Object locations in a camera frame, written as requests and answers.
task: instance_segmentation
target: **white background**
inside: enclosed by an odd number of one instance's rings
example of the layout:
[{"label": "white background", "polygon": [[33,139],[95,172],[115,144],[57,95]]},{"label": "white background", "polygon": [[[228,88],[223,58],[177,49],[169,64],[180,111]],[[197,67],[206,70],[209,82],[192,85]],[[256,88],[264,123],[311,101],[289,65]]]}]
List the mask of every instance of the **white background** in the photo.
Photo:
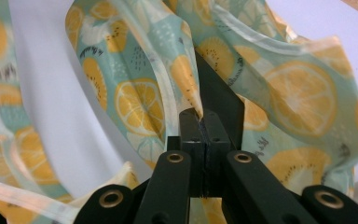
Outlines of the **white background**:
[{"label": "white background", "polygon": [[[141,181],[151,171],[95,99],[64,30],[73,0],[10,1],[21,91],[62,183],[81,196],[132,161]],[[338,35],[358,81],[358,12],[338,0],[268,0],[300,35]]]}]

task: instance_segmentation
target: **bolt hole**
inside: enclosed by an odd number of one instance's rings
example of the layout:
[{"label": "bolt hole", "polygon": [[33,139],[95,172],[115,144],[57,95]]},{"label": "bolt hole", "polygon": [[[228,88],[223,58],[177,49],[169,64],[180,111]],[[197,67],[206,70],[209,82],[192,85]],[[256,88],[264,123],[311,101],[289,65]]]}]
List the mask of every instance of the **bolt hole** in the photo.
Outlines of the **bolt hole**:
[{"label": "bolt hole", "polygon": [[319,203],[330,208],[339,209],[344,206],[344,202],[340,198],[325,190],[316,191],[315,198]]},{"label": "bolt hole", "polygon": [[118,206],[123,201],[123,194],[117,190],[108,190],[100,197],[100,206],[104,208],[111,208]]},{"label": "bolt hole", "polygon": [[234,158],[236,161],[243,162],[243,163],[250,162],[252,160],[252,157],[250,157],[244,153],[237,154],[237,155],[235,155]]},{"label": "bolt hole", "polygon": [[168,155],[167,159],[170,162],[180,162],[183,160],[183,156],[179,154],[170,154]]},{"label": "bolt hole", "polygon": [[168,224],[170,217],[167,213],[159,212],[152,216],[153,224]]},{"label": "bolt hole", "polygon": [[282,216],[282,220],[286,224],[300,224],[300,220],[292,214],[285,214]]}]

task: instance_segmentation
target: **fabric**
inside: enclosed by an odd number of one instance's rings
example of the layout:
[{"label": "fabric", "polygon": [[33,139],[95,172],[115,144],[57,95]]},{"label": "fabric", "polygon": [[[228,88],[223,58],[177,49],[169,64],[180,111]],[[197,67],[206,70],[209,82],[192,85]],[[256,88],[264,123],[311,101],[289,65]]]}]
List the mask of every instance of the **fabric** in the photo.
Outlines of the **fabric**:
[{"label": "fabric", "polygon": [[[7,2],[0,0],[0,6],[6,6],[0,7],[5,8],[0,27],[11,37]],[[351,168],[358,162],[358,91],[336,38],[297,36],[259,0],[76,0],[65,26],[102,109],[151,167],[166,136],[177,135],[180,111],[193,106],[202,118],[195,49],[245,103],[244,150],[258,155],[297,193],[321,183],[351,193]],[[3,77],[15,71],[13,48],[12,39],[0,38],[0,52],[8,58],[0,59],[0,71],[5,62],[14,64],[0,72]],[[10,82],[2,79],[0,84],[18,90],[16,76]],[[39,164],[35,155],[43,154],[43,148],[25,113],[12,110],[19,105],[23,111],[20,91],[2,92],[0,174],[10,178],[0,175],[0,182],[22,189],[0,184],[0,212],[10,223],[24,221],[13,216],[19,210],[30,214],[23,216],[27,223],[71,223],[87,196],[69,204],[53,200],[65,191],[58,181],[45,190],[48,184],[29,166]],[[9,152],[21,155],[28,145],[11,143],[26,142],[24,138],[31,138],[32,152],[22,154],[32,159],[13,159]],[[45,164],[40,173],[52,178]],[[134,187],[131,172],[126,164],[113,182]],[[62,201],[72,201],[66,197]],[[192,223],[225,222],[218,200],[193,200],[191,207]]]}]

